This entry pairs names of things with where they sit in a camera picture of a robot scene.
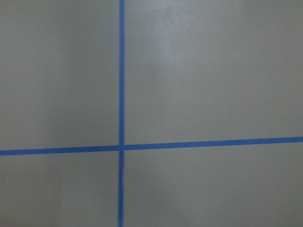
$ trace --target blue tape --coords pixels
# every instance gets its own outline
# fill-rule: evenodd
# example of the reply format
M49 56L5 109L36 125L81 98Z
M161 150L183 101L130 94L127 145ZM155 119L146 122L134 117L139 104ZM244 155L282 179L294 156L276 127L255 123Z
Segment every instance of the blue tape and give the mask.
M118 227L124 220L124 132L125 132L125 2L119 0L119 176Z
M20 149L20 150L1 150L0 156L9 155L38 155L38 154L64 154L64 153L83 153L100 151L117 151L118 146L96 146L96 147L77 147L77 148L43 148L43 149Z
M168 149L168 148L199 148L199 147L239 146L239 145L254 145L254 144L297 143L297 142L303 142L303 137L282 137L282 138L247 139L247 140L216 140L216 141L177 142L177 143L133 144L133 145L125 145L125 150L150 150L150 149Z

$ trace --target vertical blue line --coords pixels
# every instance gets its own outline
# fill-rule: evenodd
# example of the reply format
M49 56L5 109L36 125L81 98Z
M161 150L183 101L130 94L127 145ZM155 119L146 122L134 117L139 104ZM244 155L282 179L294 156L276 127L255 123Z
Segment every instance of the vertical blue line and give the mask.
M124 124L125 124L125 1L119 0L119 182L118 227L124 219Z

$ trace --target gray surface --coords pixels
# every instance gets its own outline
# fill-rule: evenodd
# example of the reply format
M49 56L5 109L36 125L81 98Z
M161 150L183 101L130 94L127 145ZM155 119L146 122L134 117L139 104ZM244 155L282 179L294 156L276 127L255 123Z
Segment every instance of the gray surface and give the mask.
M125 227L303 225L302 143L125 157Z
M0 226L116 226L117 152L0 157Z
M0 149L118 143L118 1L0 3Z
M303 135L303 1L126 1L126 143Z

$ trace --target horizontal blue line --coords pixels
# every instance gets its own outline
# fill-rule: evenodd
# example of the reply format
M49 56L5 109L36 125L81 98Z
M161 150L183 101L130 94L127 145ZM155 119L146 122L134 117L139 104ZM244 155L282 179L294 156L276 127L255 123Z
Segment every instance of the horizontal blue line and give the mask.
M84 153L84 152L117 151L117 150L118 150L117 145L95 146L95 147L77 147L77 148L43 148L43 149L1 150L0 156Z
M253 144L274 144L274 143L297 143L297 142L303 142L303 137L282 137L282 138L247 139L247 140L216 140L216 141L197 141L197 142L133 144L133 145L125 145L125 150L149 150L149 149L168 149L168 148L199 148L199 147L219 147L219 146L238 146L238 145L253 145Z
M220 146L239 146L239 145L254 145L254 144L255 145L256 144L275 144L275 143L299 143L299 142L303 142L303 137L281 137L281 138L266 138L266 139L247 139L247 140L215 140L215 141L176 142L176 143L129 144L129 145L124 145L124 150L199 148L199 147L220 147ZM113 145L113 146L77 147L77 148L0 150L0 156L119 151L119 148L120 148L119 145Z

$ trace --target blue stripe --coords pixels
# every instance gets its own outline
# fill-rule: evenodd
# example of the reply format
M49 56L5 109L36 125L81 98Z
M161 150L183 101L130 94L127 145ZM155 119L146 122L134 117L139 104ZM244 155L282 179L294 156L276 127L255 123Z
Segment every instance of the blue stripe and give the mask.
M117 150L118 150L117 145L97 146L97 147L77 147L77 148L20 149L20 150L1 150L0 156L83 153L83 152L117 151Z
M125 2L119 0L119 176L118 227L124 220L124 125L125 125Z
M247 139L247 140L216 140L216 141L177 142L177 143L133 144L133 145L125 145L125 150L148 150L148 149L168 149L168 148L199 148L199 147L219 147L219 146L238 146L238 145L275 144L275 143L298 143L298 142L303 142L303 137L282 137L282 138Z

